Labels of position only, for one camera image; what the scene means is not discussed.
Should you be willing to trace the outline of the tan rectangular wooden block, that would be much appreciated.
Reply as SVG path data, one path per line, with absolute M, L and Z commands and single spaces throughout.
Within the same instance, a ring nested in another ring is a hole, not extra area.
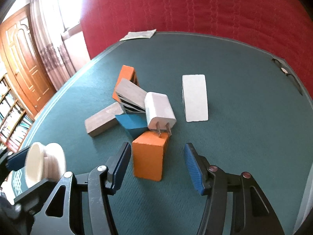
M 118 124 L 116 115 L 124 114 L 120 103 L 114 102 L 85 120 L 86 132 L 95 137 Z

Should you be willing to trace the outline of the pink patterned curtain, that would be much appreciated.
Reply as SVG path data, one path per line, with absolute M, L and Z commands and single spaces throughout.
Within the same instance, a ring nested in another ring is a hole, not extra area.
M 81 12 L 82 0 L 30 0 L 34 39 L 56 90 L 90 61 Z

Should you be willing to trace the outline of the wooden door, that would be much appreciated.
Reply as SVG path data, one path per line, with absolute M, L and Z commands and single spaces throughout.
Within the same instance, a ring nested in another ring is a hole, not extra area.
M 1 56 L 18 95 L 36 116 L 56 93 L 34 40 L 30 5 L 1 23 Z

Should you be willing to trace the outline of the blue block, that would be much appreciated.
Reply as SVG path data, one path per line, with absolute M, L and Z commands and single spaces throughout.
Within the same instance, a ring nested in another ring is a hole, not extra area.
M 132 139 L 138 138 L 148 130 L 146 118 L 141 114 L 122 114 L 116 115 L 115 118 Z

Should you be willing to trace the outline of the orange rectangular block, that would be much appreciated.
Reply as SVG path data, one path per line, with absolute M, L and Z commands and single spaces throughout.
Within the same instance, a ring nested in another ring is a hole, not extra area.
M 132 142 L 135 177 L 161 181 L 168 141 L 168 133 L 163 132 L 158 136 L 157 133 L 149 130 Z

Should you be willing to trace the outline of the white wedge block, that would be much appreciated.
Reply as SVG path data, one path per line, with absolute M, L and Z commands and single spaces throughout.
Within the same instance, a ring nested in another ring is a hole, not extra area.
M 182 94 L 186 121 L 208 121 L 209 106 L 205 75 L 183 75 Z

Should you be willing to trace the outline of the orange striped wedge block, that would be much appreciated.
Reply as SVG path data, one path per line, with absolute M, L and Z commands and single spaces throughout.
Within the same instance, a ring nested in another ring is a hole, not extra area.
M 127 79 L 139 87 L 139 81 L 137 78 L 136 70 L 132 66 L 122 65 L 121 71 L 119 73 L 119 76 L 118 76 L 118 79 L 117 79 L 117 82 L 116 82 L 116 85 L 114 87 L 113 94 L 112 94 L 113 99 L 116 100 L 117 102 L 120 102 L 120 99 L 116 93 L 116 88 L 122 79 Z

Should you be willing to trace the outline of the white power adapter plug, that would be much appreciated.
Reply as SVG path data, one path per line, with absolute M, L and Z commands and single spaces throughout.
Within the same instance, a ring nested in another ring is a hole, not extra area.
M 145 113 L 148 129 L 157 132 L 158 136 L 162 132 L 172 135 L 172 127 L 177 122 L 166 94 L 148 92 L 144 99 Z

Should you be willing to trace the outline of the red quilted sofa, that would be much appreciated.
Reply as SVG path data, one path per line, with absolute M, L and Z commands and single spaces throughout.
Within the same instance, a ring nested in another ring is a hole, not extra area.
M 312 88 L 312 19 L 299 0 L 83 0 L 91 57 L 130 31 L 182 31 L 235 39 L 284 58 Z

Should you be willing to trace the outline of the bookshelf with books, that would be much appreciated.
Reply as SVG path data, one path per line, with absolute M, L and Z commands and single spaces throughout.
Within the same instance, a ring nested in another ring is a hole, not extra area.
M 1 149 L 16 153 L 34 120 L 15 94 L 6 75 L 1 77 Z

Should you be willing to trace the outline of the white paper label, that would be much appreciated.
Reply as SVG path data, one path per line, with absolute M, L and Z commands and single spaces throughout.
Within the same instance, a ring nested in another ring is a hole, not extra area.
M 126 41 L 126 40 L 132 40 L 132 39 L 150 39 L 155 33 L 156 29 L 153 30 L 147 30 L 147 31 L 137 31 L 137 32 L 128 32 L 126 36 L 121 38 L 119 41 Z

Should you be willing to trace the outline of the grey striped wedge block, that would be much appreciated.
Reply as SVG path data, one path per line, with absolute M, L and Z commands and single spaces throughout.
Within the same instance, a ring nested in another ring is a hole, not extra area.
M 115 92 L 127 112 L 145 113 L 145 90 L 127 79 L 121 79 Z

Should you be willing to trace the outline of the black glasses on table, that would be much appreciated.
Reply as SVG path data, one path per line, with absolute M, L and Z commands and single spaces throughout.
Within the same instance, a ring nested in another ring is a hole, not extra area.
M 296 87 L 297 91 L 303 95 L 303 90 L 301 88 L 301 85 L 299 81 L 296 79 L 296 77 L 292 74 L 289 73 L 284 67 L 283 64 L 277 59 L 277 58 L 272 58 L 272 62 L 280 69 L 280 71 L 288 78 L 291 79 L 293 85 Z

